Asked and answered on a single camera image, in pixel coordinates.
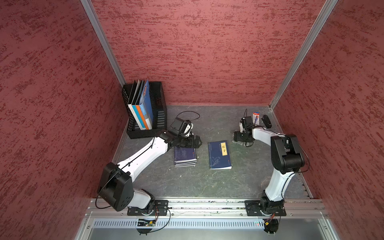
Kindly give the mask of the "purple book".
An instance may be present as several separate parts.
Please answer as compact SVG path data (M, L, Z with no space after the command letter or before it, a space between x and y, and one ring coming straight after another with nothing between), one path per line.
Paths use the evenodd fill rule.
M197 160L188 160L188 161L174 161L174 166L195 166Z
M185 165L175 165L176 168L180 168L180 167L195 167L196 164L185 164Z
M193 148L175 148L175 161L188 162L197 160L196 150Z

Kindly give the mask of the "blue book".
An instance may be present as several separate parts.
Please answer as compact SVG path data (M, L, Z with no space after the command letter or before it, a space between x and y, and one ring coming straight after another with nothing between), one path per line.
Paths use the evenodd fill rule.
M228 170L232 168L228 142L209 142L209 162L211 170Z

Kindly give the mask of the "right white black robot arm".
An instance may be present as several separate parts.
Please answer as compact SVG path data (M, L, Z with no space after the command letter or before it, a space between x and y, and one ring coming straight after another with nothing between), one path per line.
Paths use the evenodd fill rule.
M272 177L261 198L245 201L248 216L285 216L285 192L295 174L306 164L303 151L295 135L284 135L257 126L235 131L234 142L262 142L271 147Z

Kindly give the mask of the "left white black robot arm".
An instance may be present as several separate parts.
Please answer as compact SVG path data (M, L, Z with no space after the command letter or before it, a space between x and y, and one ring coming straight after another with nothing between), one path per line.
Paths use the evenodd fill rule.
M102 172L97 194L117 212L132 207L147 211L154 208L155 197L144 190L137 190L133 182L154 160L173 147L198 149L199 136L174 135L169 131L158 132L150 142L128 159L118 164L108 163Z

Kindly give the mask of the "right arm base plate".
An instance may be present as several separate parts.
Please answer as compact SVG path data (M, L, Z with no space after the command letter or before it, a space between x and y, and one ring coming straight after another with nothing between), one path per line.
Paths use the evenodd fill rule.
M245 201L245 209L248 217L286 217L284 201Z

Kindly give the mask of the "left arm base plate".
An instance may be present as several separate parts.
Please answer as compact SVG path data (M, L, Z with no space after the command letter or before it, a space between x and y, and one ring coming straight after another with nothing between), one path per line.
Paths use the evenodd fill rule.
M143 216L143 217L163 217L168 214L168 200L153 200L145 209L129 207L128 216Z

